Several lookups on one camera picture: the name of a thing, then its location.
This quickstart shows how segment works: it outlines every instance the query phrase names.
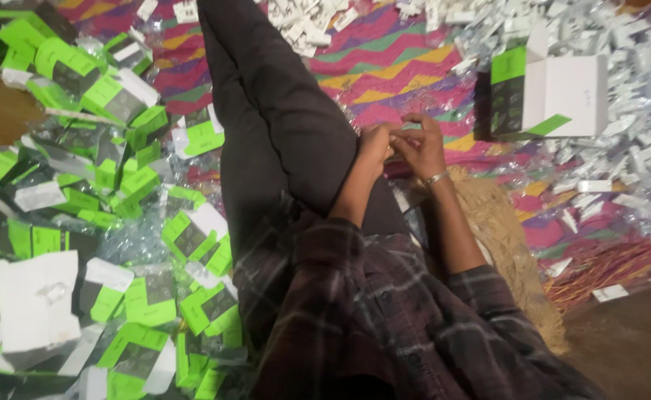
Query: floor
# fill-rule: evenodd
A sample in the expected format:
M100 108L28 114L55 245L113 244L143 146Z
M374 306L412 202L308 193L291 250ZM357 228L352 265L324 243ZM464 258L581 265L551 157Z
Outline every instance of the floor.
M567 314L564 357L613 400L651 399L651 290Z

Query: colorful carpet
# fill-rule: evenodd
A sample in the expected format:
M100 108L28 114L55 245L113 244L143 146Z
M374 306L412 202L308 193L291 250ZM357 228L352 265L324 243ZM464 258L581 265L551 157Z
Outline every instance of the colorful carpet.
M178 25L172 4L160 0L151 21L161 20L160 34L148 35L160 73L153 86L173 114L188 114L212 102L211 78L198 23ZM78 29L111 38L139 22L136 0L66 0L60 10ZM426 46L422 19L400 21L392 4L380 4L341 32L330 29L332 45L319 50L308 65L322 89L336 99L354 124L398 121L408 112L427 112L444 134L447 161L510 184L519 177L495 174L494 167L515 161L524 165L536 152L530 144L515 152L510 146L475 141L473 79L447 76L460 61L448 44ZM571 193L553 196L550 180L527 177L530 184L511 190L528 246L546 267L573 257L571 268L546 283L561 309L586 301L598 287L630 282L651 269L651 241L636 239L618 206L606 203L602 214L585 222L577 234L565 232L553 217ZM619 243L626 243L623 260Z

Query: black pants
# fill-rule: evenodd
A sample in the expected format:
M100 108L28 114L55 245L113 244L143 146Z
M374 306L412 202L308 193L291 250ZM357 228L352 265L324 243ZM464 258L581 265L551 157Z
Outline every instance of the black pants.
M357 137L254 0L197 4L214 108L226 131L222 193L238 251L282 191L326 216L355 159ZM362 232L408 232L382 177Z

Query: silver bracelet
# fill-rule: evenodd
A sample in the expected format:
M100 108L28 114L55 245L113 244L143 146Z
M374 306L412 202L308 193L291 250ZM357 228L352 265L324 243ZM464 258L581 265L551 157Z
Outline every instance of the silver bracelet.
M441 174L436 174L431 178L428 178L427 180L424 181L424 186L431 186L434 182L438 181L441 178L448 177L449 173L447 171L442 172Z

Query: man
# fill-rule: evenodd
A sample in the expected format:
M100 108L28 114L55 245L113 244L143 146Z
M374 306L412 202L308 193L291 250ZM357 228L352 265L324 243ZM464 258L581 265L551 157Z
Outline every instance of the man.
M486 265L426 115L356 133L252 0L199 0L255 399L597 399ZM397 150L437 204L445 280L382 178Z

